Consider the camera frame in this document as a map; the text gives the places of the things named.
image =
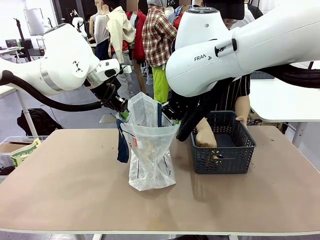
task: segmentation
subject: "black bag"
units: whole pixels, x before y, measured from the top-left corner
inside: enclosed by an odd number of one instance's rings
[[[64,129],[42,108],[32,108],[28,109],[28,111],[31,115],[31,119],[38,136],[49,136],[55,130]],[[18,117],[17,123],[25,131],[27,136],[32,136],[24,111],[22,111],[21,116]]]

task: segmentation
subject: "red plaid shirt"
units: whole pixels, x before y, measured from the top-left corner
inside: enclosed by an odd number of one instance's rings
[[[162,6],[149,5],[142,30],[145,59],[151,67],[166,64],[177,30],[171,25]]]

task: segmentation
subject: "table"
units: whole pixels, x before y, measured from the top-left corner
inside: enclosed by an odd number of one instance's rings
[[[15,88],[10,86],[0,86],[0,99],[4,98],[5,96],[14,93],[17,91]]]
[[[250,104],[263,120],[298,123],[293,144],[300,146],[307,122],[320,122],[320,91],[287,84],[279,79],[251,80]]]
[[[15,47],[15,48],[10,48],[6,50],[0,50],[0,55],[7,55],[7,54],[15,54],[17,57],[17,61],[20,61],[20,57],[18,54],[19,50],[24,49],[23,47]]]
[[[248,174],[198,175],[174,140],[176,185],[139,192],[116,129],[55,131],[0,184],[0,230],[68,234],[288,236],[320,233],[320,174],[273,126]]]

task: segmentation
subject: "dark gray plastic basket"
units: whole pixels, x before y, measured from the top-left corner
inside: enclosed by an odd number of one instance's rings
[[[274,76],[271,76],[268,73],[262,72],[262,71],[254,71],[251,73],[251,79],[275,79]]]
[[[197,174],[246,174],[256,142],[233,111],[213,111],[206,117],[218,148],[196,146],[197,130],[191,134],[192,158]]]

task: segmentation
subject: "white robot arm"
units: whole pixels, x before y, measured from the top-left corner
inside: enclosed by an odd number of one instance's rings
[[[101,103],[100,107],[106,106],[118,112],[126,110],[127,101],[116,93],[120,87],[116,75],[122,70],[116,59],[100,61],[86,40],[70,24],[64,23],[49,30],[44,38],[47,50],[39,60],[16,64],[0,58],[0,85],[42,95],[41,99],[45,101],[48,100],[45,96],[85,85],[98,99],[108,100]],[[130,72],[131,69],[126,67],[124,71]],[[81,107],[57,109],[71,112],[88,110],[82,110]]]
[[[88,35],[86,33],[85,29],[85,21],[82,17],[79,16],[76,10],[73,10],[72,13],[70,13],[72,19],[72,25],[75,27],[75,29],[81,33],[81,36],[85,39]]]
[[[182,17],[166,65],[172,90],[185,97],[255,70],[320,60],[320,1],[290,1],[242,28],[228,30],[214,8]]]
[[[175,51],[166,65],[174,91],[166,114],[182,119],[177,138],[185,141],[230,83],[253,71],[270,73],[289,84],[320,88],[320,70],[288,65],[320,60],[319,12],[319,0],[291,0],[233,30],[225,27],[215,8],[185,12]]]

